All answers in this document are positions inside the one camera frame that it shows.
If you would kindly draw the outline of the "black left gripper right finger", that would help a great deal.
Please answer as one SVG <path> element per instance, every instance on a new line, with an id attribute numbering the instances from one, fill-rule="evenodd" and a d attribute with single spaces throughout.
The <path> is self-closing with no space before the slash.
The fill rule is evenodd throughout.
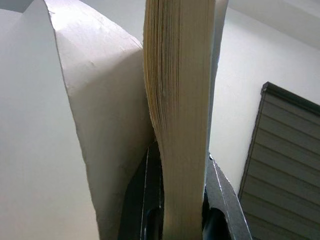
<path id="1" fill-rule="evenodd" d="M 218 163 L 208 156 L 202 205 L 204 240 L 251 240 L 240 201 Z"/>

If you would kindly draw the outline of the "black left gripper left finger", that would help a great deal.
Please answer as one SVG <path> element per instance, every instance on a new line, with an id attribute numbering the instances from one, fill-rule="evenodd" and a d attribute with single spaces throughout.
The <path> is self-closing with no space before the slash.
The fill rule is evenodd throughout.
<path id="1" fill-rule="evenodd" d="M 145 154 L 125 191 L 119 240 L 161 240 L 164 218 L 163 170 L 158 143 Z"/>

